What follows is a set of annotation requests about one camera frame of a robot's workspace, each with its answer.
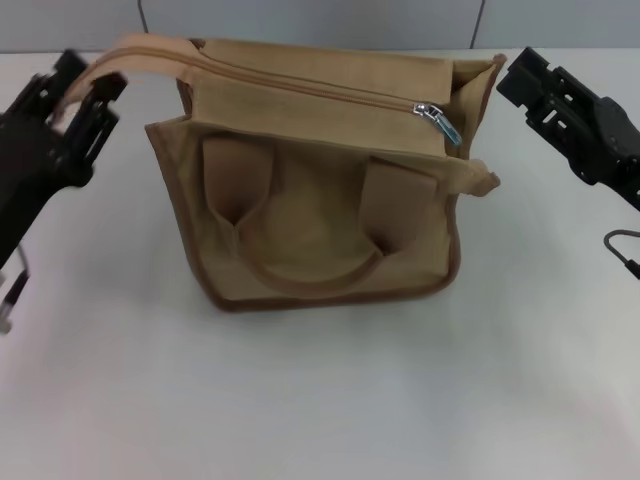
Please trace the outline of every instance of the zipper pull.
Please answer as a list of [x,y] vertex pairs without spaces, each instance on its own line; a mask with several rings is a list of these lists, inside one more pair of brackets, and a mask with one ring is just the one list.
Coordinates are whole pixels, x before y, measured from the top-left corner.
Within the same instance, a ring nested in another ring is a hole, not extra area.
[[462,145],[462,136],[458,133],[440,107],[433,103],[416,103],[413,113],[431,121],[456,147]]

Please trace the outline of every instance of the table surface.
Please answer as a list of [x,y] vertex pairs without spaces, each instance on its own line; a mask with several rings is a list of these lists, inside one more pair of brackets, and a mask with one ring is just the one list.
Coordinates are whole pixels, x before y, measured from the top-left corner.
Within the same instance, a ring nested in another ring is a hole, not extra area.
[[[640,124],[640,50],[541,53]],[[0,56],[0,110],[55,58]],[[2,478],[639,478],[639,285],[602,237],[640,215],[580,182],[523,111],[490,102],[472,156],[502,186],[459,202],[450,288],[226,314],[192,278],[143,131],[180,114],[173,81],[133,77],[117,110],[94,180],[25,239],[34,276],[0,339]],[[639,243],[619,241],[636,258]]]

